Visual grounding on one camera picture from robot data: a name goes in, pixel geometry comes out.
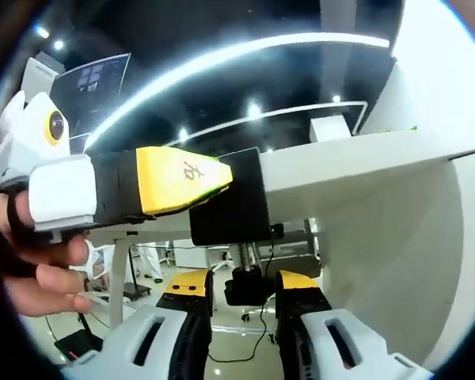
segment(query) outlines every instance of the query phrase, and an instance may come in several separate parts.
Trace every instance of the computer screen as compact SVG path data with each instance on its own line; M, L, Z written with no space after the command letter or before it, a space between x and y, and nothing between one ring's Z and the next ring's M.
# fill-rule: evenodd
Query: computer screen
M72 153L82 152L87 135L118 105L129 59L115 55L56 77L50 97L69 122Z

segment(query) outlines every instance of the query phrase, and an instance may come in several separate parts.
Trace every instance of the human hand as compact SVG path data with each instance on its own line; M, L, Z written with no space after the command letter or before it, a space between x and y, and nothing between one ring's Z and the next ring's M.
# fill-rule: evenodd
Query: human hand
M88 259L88 246L83 236L73 237L68 244L34 249L16 247L7 218L8 200L7 194L0 194L0 231L21 259L37 264L35 278L4 277L7 292L18 313L37 317L64 311L91 311L93 302L78 294L83 291L82 276L68 269L69 265L82 265ZM16 210L19 219L32 227L28 192L16 195Z

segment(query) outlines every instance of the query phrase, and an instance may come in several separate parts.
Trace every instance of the black ceiling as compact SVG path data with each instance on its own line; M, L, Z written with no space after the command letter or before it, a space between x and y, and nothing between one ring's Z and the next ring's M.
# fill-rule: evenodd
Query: black ceiling
M66 48L53 51L50 39L39 49L68 70L130 52L121 95L125 102L151 79L207 51L295 32L353 32L393 41L400 15L401 0L60 1L40 23L52 29L52 38L64 39ZM271 111L328 102L338 93L344 101L367 101L371 108L390 74L390 52L363 45L344 49L344 65L336 57L341 47L325 44L272 47L236 59L144 102L95 147L123 150L167 143L177 138L181 126L195 132L242 118L250 100ZM345 109L349 126L359 112L359 107ZM187 147L222 154L250 145L279 149L307 143L311 116L298 112L240 124L187 142Z

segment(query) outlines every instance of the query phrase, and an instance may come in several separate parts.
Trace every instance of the light strip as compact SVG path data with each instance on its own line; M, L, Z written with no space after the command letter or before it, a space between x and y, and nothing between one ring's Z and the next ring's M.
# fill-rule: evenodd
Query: light strip
M136 95L129 99L125 104L120 106L110 117L108 117L102 124L100 124L92 135L88 137L85 144L85 150L92 146L97 139L107 131L119 119L127 115L130 111L143 103L146 99L158 95L162 91L176 85L178 82L198 74L202 71L216 67L222 63L228 62L237 57L247 55L254 51L259 51L265 48L275 46L282 46L288 44L306 44L313 42L340 42L350 44L365 44L375 46L378 48L388 48L389 41L382 38L361 36L347 33L297 33L287 34L284 36L275 36L263 38L261 40L254 40L242 44L235 44L223 49L213 51L206 55L201 55L178 68L169 71L166 74L153 80L149 85L139 90Z
M361 122L363 121L364 114L366 113L367 101L340 101L340 102L337 102L337 103L336 102L335 103L317 103L317 104L300 105L298 107L276 109L274 111L261 113L258 116L247 116L247 117L243 117L241 119L228 121L227 123L218 124L218 125L215 125L214 127L209 127L209 128L206 128L202 131L192 133L191 135L187 136L187 138L184 139L184 140L181 140L181 139L173 140L173 141L167 143L165 146L177 145L177 144L183 143L185 141L188 141L189 139L193 139L195 137L199 137L199 136L205 135L207 133L212 133L214 131L219 131L220 129L233 127L234 125L238 125L238 124L242 124L242 123L248 123L249 121L254 121L254 120L257 120L257 119L263 119L265 117L285 115L287 113L311 111L313 109L339 108L339 107L351 107L351 106L360 106L360 107L362 107L361 112L359 114L359 117L357 118L357 121L355 122L355 125L351 130L352 135L355 135L355 133L359 129L359 126L360 126Z

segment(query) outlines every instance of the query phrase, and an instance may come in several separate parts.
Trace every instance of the camera lens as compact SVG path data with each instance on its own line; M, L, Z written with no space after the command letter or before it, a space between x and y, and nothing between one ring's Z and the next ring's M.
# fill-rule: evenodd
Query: camera lens
M51 137L58 141L63 134L63 116L60 112L54 111L49 118L49 133Z

